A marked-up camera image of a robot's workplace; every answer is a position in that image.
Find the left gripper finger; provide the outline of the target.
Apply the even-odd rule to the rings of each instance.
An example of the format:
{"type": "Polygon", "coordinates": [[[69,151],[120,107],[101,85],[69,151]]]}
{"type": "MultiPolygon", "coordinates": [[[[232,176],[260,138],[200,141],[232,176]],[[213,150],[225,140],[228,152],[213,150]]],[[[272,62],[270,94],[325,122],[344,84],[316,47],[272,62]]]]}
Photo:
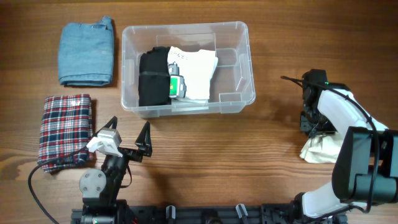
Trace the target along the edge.
{"type": "Polygon", "coordinates": [[[105,133],[115,133],[116,132],[116,127],[118,124],[118,118],[116,116],[113,116],[101,129],[100,133],[105,134],[105,133]]]}
{"type": "Polygon", "coordinates": [[[144,149],[152,149],[152,142],[150,138],[150,122],[146,122],[142,127],[136,141],[135,145],[144,149]]]}

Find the cream cloth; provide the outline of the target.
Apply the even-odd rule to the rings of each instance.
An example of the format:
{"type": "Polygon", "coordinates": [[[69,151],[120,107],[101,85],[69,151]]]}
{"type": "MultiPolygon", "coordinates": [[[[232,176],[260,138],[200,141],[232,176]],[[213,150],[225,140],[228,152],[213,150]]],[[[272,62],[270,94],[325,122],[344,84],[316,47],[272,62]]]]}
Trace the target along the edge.
{"type": "Polygon", "coordinates": [[[335,163],[344,138],[340,134],[322,134],[309,138],[300,158],[312,164],[335,163]]]}

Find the black cloth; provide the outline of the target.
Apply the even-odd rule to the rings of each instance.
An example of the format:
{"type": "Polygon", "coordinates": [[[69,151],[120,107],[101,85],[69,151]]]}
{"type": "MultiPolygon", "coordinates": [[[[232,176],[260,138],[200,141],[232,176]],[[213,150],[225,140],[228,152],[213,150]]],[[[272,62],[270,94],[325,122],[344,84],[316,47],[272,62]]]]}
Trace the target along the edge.
{"type": "Polygon", "coordinates": [[[139,106],[170,105],[170,75],[167,57],[170,47],[153,47],[139,63],[139,106]]]}

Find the clear plastic storage bin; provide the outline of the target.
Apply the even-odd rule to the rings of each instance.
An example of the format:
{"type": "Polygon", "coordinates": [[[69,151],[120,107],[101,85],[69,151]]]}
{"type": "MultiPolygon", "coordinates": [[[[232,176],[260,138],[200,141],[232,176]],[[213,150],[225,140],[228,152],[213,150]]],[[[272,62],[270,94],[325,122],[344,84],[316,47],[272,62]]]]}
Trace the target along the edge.
{"type": "Polygon", "coordinates": [[[249,29],[244,22],[129,26],[123,30],[121,43],[121,106],[140,118],[238,113],[256,99],[249,29]],[[139,61],[143,53],[158,46],[215,51],[218,64],[207,103],[139,106],[139,61]]]}

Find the white printed t-shirt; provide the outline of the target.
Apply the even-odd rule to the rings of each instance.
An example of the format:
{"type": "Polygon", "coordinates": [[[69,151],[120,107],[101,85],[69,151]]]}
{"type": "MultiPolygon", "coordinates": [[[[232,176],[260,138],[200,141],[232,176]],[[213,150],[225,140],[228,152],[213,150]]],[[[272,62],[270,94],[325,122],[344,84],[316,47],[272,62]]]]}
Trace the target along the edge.
{"type": "Polygon", "coordinates": [[[183,101],[208,101],[217,64],[218,57],[214,50],[185,52],[171,46],[167,56],[169,97],[183,101]]]}

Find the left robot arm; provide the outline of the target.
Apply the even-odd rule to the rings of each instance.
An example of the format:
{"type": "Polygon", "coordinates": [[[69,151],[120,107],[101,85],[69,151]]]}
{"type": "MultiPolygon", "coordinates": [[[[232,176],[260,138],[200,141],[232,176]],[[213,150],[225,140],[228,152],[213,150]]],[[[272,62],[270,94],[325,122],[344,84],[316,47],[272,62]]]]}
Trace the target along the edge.
{"type": "Polygon", "coordinates": [[[117,199],[126,174],[131,174],[129,163],[142,162],[152,155],[150,122],[146,122],[136,141],[135,149],[121,147],[120,134],[116,129],[117,117],[112,117],[105,126],[93,135],[86,148],[89,152],[100,152],[106,157],[100,169],[89,169],[80,178],[83,208],[72,211],[72,223],[138,223],[138,218],[127,201],[117,199]]]}

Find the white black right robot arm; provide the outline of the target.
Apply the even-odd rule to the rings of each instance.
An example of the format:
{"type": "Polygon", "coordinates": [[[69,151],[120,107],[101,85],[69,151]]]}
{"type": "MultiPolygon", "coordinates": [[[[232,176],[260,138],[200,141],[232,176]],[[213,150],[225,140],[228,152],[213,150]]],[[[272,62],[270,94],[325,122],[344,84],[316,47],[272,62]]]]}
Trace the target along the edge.
{"type": "Polygon", "coordinates": [[[346,223],[347,211],[397,203],[397,131],[374,119],[345,84],[329,82],[325,70],[292,82],[302,88],[301,131],[339,134],[343,142],[331,182],[298,194],[284,213],[287,223],[346,223]]]}

